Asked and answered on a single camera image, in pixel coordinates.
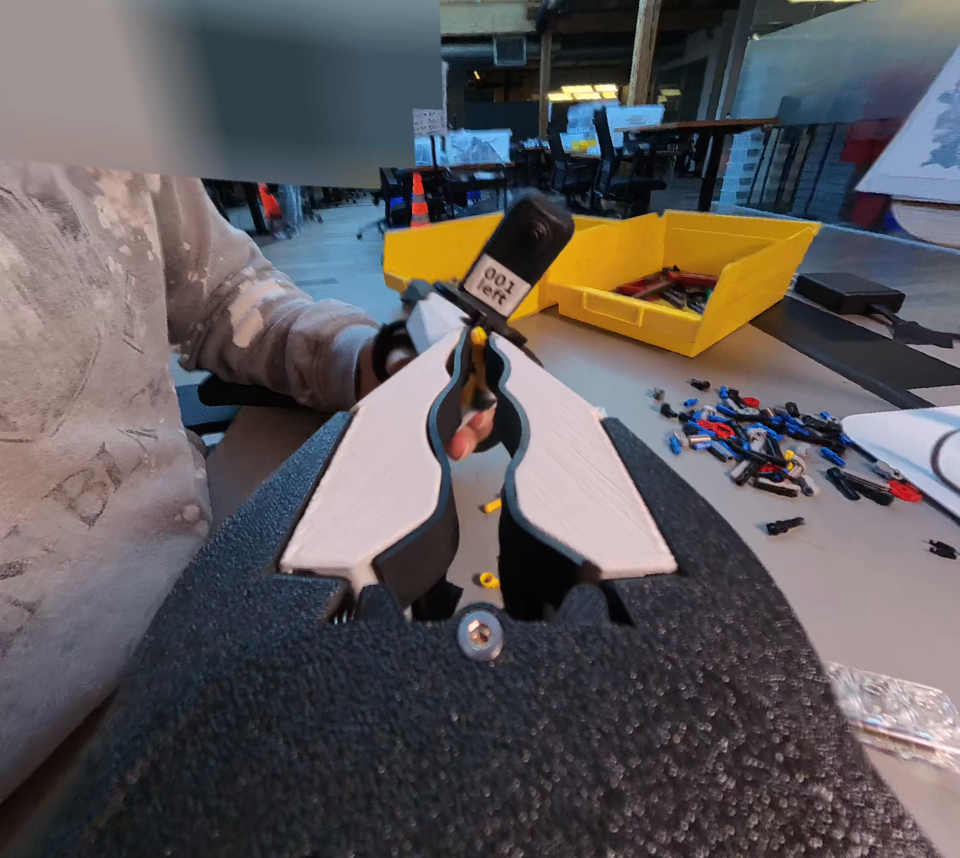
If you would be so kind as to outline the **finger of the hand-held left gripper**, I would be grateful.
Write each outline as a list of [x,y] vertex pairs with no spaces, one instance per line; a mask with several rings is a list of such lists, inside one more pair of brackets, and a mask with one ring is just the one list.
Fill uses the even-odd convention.
[[417,301],[409,313],[409,337],[417,356],[450,334],[459,336],[467,325],[467,313],[438,293]]

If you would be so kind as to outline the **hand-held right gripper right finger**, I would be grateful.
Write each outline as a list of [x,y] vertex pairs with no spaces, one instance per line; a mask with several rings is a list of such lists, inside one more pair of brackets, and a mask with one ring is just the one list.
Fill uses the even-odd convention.
[[491,336],[486,383],[510,455],[498,577],[511,618],[546,621],[581,586],[670,576],[676,558],[596,406],[524,351]]

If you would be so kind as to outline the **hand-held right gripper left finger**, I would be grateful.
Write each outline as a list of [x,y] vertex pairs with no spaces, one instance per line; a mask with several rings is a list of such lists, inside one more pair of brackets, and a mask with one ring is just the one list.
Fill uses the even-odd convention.
[[459,546],[447,445],[471,367],[451,332],[352,410],[279,558],[280,572],[373,584],[405,609],[447,575]]

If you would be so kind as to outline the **yellow piston crank assembly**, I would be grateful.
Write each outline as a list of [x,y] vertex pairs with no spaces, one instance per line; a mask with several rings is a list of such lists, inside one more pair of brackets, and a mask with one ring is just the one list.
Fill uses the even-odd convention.
[[468,368],[460,397],[464,420],[471,419],[477,414],[491,412],[497,407],[497,396],[490,390],[486,378],[488,340],[486,329],[480,325],[475,325],[469,332],[465,352]]

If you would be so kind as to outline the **person's left forearm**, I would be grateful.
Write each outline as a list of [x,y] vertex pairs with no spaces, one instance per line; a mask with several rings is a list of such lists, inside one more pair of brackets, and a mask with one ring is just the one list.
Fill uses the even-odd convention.
[[153,207],[169,338],[187,370],[320,411],[354,406],[378,334],[366,312],[312,300],[217,212],[198,179],[161,177]]

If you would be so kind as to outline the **black desk mat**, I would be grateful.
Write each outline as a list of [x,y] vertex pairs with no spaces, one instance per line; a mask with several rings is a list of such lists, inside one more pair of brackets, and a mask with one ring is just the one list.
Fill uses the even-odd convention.
[[897,409],[956,407],[958,366],[786,297],[751,324]]

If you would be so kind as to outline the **person's left hand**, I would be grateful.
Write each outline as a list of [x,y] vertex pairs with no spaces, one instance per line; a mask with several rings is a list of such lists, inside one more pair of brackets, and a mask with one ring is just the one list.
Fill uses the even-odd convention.
[[446,446],[451,461],[459,462],[474,454],[494,432],[496,406],[483,410],[471,410],[464,415],[461,424]]

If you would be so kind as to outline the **yellow storage bin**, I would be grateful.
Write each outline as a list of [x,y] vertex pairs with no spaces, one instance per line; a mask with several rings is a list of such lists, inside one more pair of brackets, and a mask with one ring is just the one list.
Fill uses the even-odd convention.
[[[778,303],[820,230],[816,222],[667,210],[575,232],[540,283],[540,306],[695,357]],[[677,266],[715,279],[703,312],[617,288]]]
[[387,231],[385,284],[402,293],[414,279],[459,281],[495,231],[503,212]]

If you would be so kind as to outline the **black office chair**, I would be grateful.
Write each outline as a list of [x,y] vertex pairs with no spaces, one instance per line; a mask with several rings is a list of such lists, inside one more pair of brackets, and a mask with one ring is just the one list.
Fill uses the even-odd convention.
[[626,155],[614,144],[607,107],[593,113],[598,139],[599,164],[590,193],[590,209],[601,216],[614,210],[621,219],[647,214],[654,192],[666,189],[655,175],[655,156],[648,144]]
[[547,142],[552,160],[549,189],[571,206],[583,205],[593,195],[597,163],[565,150],[559,132],[549,132]]

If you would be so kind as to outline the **heap of red black parts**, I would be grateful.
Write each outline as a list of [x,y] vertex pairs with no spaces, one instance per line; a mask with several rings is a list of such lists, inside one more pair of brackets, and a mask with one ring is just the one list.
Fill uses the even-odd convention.
[[624,283],[613,289],[619,296],[647,302],[661,302],[677,310],[705,312],[719,276],[693,273],[677,266]]

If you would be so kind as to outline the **white flip chart sheet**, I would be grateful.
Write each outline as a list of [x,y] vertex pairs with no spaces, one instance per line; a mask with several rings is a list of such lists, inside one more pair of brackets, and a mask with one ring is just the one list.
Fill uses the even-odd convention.
[[414,164],[436,166],[446,164],[448,121],[442,109],[414,108]]

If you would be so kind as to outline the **pile of small building parts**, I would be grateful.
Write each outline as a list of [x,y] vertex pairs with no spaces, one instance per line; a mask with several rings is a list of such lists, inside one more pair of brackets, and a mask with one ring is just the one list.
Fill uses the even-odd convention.
[[855,443],[830,412],[807,413],[793,401],[766,405],[726,385],[690,381],[693,393],[671,399],[654,386],[647,396],[674,429],[666,444],[714,457],[740,489],[785,499],[815,497],[822,484],[848,501],[882,507],[916,505],[921,491],[902,472]]

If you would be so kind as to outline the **white board with motor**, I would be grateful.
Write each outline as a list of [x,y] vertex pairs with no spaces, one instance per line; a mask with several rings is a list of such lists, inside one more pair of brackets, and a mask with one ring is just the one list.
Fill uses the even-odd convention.
[[[842,420],[843,431],[878,460],[900,471],[936,506],[959,517],[959,496],[933,477],[930,451],[944,432],[959,428],[959,407],[864,413]],[[959,435],[942,453],[942,470],[959,486]]]

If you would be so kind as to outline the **black power adapter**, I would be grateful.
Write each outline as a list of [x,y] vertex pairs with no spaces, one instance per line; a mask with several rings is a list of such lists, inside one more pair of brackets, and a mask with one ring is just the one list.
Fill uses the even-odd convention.
[[827,311],[847,316],[896,317],[906,301],[900,290],[843,272],[799,275],[794,292]]

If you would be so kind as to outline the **wooden post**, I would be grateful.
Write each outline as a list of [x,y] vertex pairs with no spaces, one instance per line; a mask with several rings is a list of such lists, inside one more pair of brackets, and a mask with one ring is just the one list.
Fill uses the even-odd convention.
[[627,91],[629,106],[645,105],[649,100],[662,1],[638,0]]

